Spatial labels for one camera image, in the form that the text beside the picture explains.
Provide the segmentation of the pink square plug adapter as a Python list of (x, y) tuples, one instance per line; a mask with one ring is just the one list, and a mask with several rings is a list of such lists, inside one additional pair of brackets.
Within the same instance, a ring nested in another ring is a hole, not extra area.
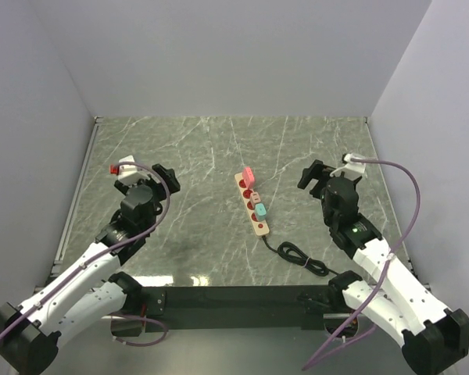
[(245, 167), (242, 171), (242, 180), (247, 189), (252, 189), (255, 186), (256, 178), (249, 166)]

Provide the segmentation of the teal plug adapter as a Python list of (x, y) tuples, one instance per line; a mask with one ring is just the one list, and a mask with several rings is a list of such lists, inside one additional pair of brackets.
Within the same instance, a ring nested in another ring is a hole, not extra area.
[(254, 214), (259, 222), (262, 222), (266, 219), (267, 209), (262, 202), (254, 206)]

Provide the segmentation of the beige power strip red sockets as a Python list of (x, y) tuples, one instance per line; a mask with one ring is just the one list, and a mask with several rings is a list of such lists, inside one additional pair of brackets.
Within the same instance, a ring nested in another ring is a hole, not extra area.
[(267, 209), (262, 203), (260, 194), (255, 190), (254, 178), (245, 178), (245, 173), (236, 173), (234, 180), (254, 234), (258, 238), (267, 236), (270, 233), (266, 221)]

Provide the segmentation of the dusty pink plug adapter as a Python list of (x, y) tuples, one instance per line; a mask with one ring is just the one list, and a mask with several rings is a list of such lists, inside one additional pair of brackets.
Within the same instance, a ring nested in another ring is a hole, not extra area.
[(256, 191), (253, 191), (249, 197), (249, 201), (251, 202), (252, 206), (261, 203), (260, 195)]

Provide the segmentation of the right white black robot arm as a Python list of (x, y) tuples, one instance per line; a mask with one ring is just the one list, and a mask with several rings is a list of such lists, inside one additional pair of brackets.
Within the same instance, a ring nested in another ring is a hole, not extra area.
[(381, 232), (359, 211), (356, 186), (370, 160), (345, 154), (342, 166), (320, 160), (303, 169), (298, 182), (320, 200), (324, 224), (333, 242), (376, 282), (354, 272), (330, 280), (328, 304), (353, 312), (332, 334), (336, 338), (358, 315), (365, 315), (401, 348), (415, 374), (440, 374), (469, 352), (469, 316), (438, 300), (399, 260)]

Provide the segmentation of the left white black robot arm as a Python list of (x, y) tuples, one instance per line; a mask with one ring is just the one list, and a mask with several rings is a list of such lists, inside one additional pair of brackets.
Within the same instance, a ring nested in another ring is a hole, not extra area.
[(124, 198), (95, 241), (49, 285), (0, 307), (0, 356), (20, 374), (41, 374), (59, 350), (104, 316), (147, 321), (142, 286), (120, 267), (165, 218), (181, 189), (175, 172), (131, 157), (110, 167)]

